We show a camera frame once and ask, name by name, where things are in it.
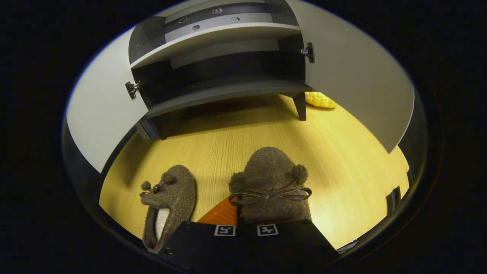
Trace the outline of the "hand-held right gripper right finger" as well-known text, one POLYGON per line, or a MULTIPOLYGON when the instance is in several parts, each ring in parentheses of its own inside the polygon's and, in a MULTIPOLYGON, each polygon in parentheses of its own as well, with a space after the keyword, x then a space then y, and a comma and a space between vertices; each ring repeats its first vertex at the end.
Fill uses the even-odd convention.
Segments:
POLYGON ((236 261, 245 269, 320 269, 339 257, 311 220, 245 225, 237 232, 236 261))

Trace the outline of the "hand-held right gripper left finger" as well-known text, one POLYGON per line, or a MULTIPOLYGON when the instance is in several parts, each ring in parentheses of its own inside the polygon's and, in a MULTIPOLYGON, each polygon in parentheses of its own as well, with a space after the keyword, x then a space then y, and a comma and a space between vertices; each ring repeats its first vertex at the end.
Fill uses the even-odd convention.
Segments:
POLYGON ((158 260, 179 269, 205 269, 230 256, 238 246, 239 208, 223 199, 197 222, 180 223, 157 253, 158 260))

